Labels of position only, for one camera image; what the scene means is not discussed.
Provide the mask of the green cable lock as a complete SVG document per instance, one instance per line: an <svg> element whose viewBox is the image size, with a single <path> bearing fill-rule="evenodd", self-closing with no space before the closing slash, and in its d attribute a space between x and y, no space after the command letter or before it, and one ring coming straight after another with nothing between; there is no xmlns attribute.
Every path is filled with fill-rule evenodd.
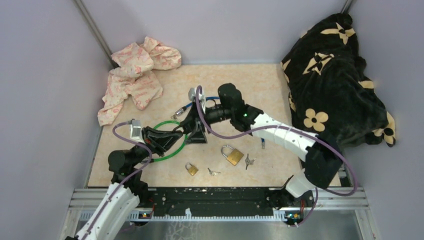
<svg viewBox="0 0 424 240"><path fill-rule="evenodd" d="M154 129L158 129L159 127L161 127L161 126L163 126L163 125L169 125L169 124L173 124L173 125L179 125L180 124L180 122L179 121L176 121L176 120L166 120L166 121L163 121L163 122L160 122L159 124L157 124L156 126L154 126L153 128ZM161 162L161 161L165 161L165 160L168 160L168 159L170 159L170 158L172 158L172 157L174 157L174 156L176 156L178 153L180 153L182 150L183 150L183 148L186 146L186 139L187 139L188 137L187 137L187 135L185 135L184 136L184 140L183 140L183 142L182 142L182 144L180 145L180 147L178 147L174 152L172 152L172 153L170 153L170 154L168 154L168 155L166 155L166 156L163 156L163 157L159 157L159 158L153 158L152 160L151 160L151 163L156 163L156 162Z"/></svg>

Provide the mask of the small brass padlock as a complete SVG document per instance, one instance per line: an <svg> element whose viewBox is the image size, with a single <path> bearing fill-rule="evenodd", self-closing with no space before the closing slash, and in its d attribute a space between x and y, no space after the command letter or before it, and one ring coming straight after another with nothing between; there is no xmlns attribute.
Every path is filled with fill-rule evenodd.
<svg viewBox="0 0 424 240"><path fill-rule="evenodd" d="M189 162L185 165L185 169L191 176L194 176L199 171L199 169L196 166L192 165Z"/></svg>

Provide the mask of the small padlock keys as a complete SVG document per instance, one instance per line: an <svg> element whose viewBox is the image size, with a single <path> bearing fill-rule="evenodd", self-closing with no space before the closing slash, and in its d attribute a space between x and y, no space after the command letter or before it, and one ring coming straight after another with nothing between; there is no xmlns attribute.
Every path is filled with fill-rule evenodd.
<svg viewBox="0 0 424 240"><path fill-rule="evenodd" d="M217 176L218 174L220 174L219 171L214 171L214 170L211 170L210 168L207 168L207 169L211 176Z"/></svg>

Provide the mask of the large brass padlock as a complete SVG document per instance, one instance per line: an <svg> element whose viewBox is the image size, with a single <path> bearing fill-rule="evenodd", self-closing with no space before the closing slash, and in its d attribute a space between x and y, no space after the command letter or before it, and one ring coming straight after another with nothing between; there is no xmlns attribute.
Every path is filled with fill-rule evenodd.
<svg viewBox="0 0 424 240"><path fill-rule="evenodd" d="M244 154L241 151L236 148L233 148L230 145L222 146L220 152L224 156L224 158L233 166L236 166L244 157Z"/></svg>

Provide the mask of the black padlock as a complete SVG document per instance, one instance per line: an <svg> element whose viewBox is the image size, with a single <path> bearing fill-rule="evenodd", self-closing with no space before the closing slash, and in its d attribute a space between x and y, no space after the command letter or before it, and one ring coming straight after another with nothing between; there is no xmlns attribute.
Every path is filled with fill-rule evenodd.
<svg viewBox="0 0 424 240"><path fill-rule="evenodd" d="M191 133L192 131L193 131L193 126L192 126L192 124L191 123L183 123L183 122L181 122L181 124L180 124L180 126L181 126L181 128L182 128L182 132L183 132L183 134L188 134L188 133Z"/></svg>

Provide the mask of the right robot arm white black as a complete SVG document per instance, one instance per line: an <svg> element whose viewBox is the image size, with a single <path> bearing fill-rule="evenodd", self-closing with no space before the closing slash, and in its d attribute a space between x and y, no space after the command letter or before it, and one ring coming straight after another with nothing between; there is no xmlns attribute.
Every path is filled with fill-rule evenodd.
<svg viewBox="0 0 424 240"><path fill-rule="evenodd" d="M301 172L283 186L281 199L284 204L295 206L305 192L328 188L343 163L338 145L329 133L307 132L277 121L263 110L246 104L242 93L232 83L221 85L217 93L220 103L206 107L202 87L189 90L191 109L180 123L187 135L187 144L207 143L206 133L212 132L211 125L228 120L240 132L238 138L251 135L268 140L304 162Z"/></svg>

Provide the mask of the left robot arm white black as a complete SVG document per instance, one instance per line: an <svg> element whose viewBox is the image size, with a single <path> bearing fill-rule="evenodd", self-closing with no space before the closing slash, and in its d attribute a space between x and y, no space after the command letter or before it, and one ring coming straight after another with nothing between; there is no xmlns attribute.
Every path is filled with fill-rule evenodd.
<svg viewBox="0 0 424 240"><path fill-rule="evenodd" d="M181 131L161 131L142 128L137 137L116 137L134 144L128 150L114 151L110 155L109 169L114 173L111 184L87 223L67 240L113 240L130 212L149 203L148 185L140 180L142 170L153 160L163 156L183 136Z"/></svg>

